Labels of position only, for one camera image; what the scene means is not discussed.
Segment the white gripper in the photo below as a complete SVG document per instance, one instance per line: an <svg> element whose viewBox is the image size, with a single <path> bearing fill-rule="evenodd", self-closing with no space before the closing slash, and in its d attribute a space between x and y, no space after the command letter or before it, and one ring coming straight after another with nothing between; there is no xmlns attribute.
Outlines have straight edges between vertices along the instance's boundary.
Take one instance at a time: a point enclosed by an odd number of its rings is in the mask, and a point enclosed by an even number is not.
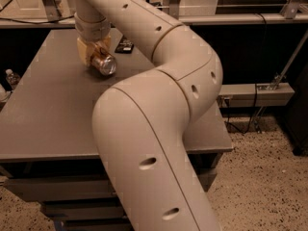
<svg viewBox="0 0 308 231"><path fill-rule="evenodd" d="M77 38L79 58L83 65L90 66L91 58L95 51L95 44L93 42L100 41L102 52L110 51L111 37L108 34L111 30L111 24L87 0L75 0L75 6L75 28L81 36Z"/></svg>

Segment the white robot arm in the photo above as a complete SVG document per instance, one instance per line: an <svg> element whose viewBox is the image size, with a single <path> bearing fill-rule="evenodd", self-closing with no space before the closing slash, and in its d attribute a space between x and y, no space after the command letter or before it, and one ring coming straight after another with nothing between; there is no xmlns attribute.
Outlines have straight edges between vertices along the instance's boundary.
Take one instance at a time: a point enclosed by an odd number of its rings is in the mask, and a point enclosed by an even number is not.
<svg viewBox="0 0 308 231"><path fill-rule="evenodd" d="M76 2L104 15L154 65L105 90L92 114L98 153L134 231L220 231L183 143L218 97L217 53L142 0Z"/></svg>

